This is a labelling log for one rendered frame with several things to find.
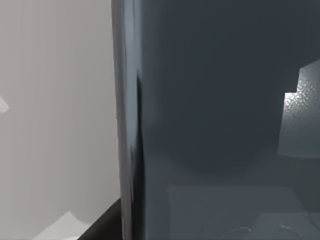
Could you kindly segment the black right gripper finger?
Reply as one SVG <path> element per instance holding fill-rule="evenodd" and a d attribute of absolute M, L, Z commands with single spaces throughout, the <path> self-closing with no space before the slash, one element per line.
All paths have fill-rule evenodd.
<path fill-rule="evenodd" d="M 123 240 L 121 199 L 118 198 L 79 240 Z"/>

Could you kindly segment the dark grey box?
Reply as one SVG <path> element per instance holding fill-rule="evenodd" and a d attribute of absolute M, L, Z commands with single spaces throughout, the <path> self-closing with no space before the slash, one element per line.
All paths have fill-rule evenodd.
<path fill-rule="evenodd" d="M 320 0 L 111 0 L 123 240 L 320 240 Z"/>

